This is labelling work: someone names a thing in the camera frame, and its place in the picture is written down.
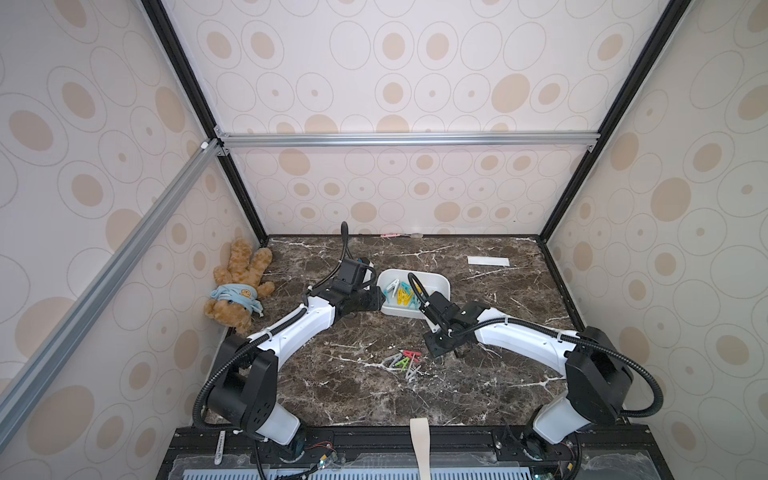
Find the white clothespin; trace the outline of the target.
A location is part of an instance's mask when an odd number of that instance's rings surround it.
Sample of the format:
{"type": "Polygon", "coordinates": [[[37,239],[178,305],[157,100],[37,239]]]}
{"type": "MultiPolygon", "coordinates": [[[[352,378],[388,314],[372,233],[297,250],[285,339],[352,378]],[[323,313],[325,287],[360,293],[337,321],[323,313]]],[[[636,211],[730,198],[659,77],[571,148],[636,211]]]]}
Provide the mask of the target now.
{"type": "Polygon", "coordinates": [[[394,279],[392,280],[385,289],[385,294],[388,296],[395,295],[399,289],[400,286],[400,280],[394,279]]]}

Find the white plastic storage box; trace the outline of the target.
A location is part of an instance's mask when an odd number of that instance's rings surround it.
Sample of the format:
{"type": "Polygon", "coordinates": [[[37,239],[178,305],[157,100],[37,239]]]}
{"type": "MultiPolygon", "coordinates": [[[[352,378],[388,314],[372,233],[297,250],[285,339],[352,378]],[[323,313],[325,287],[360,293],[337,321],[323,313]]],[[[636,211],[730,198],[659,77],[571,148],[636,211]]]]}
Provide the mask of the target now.
{"type": "Polygon", "coordinates": [[[443,275],[436,273],[420,272],[420,271],[408,271],[401,269],[388,269],[383,271],[377,278],[377,286],[381,289],[385,295],[384,303],[381,307],[381,312],[385,315],[398,316],[404,318],[416,318],[424,319],[424,315],[419,310],[421,302],[419,301],[415,289],[411,286],[408,276],[413,274],[421,282],[421,285],[426,288],[424,295],[428,297],[434,292],[443,294],[447,299],[450,298],[451,286],[449,280],[443,275]],[[396,304],[395,295],[388,296],[385,294],[387,285],[394,279],[400,280],[400,285],[404,284],[411,288],[414,293],[414,302],[410,308],[403,308],[396,304]]]}

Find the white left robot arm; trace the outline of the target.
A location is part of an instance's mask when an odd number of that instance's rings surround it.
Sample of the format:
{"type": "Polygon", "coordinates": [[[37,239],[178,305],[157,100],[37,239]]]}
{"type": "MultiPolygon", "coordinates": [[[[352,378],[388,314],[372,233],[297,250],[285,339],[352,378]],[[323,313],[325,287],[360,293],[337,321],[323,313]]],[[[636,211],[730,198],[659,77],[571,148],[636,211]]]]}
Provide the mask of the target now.
{"type": "Polygon", "coordinates": [[[249,337],[226,339],[193,403],[194,427],[239,431],[282,446],[294,442],[301,422],[277,401],[279,370],[343,316],[379,311],[385,295],[376,277],[367,258],[345,258],[331,278],[309,289],[299,306],[280,321],[249,337]]]}

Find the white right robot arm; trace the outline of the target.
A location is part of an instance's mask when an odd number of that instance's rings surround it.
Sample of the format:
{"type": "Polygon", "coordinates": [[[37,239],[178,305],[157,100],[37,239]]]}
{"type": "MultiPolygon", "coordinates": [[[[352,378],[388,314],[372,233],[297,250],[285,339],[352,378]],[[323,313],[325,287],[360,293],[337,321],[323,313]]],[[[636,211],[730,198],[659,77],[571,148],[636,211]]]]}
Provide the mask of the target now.
{"type": "Polygon", "coordinates": [[[617,352],[598,328],[553,329],[480,302],[460,307],[438,292],[421,295],[418,301],[432,329],[424,335],[432,356],[479,343],[535,360],[564,376],[566,389],[535,410],[521,434],[520,441],[535,455],[590,424],[646,418],[663,406],[664,393],[656,378],[617,352]]]}

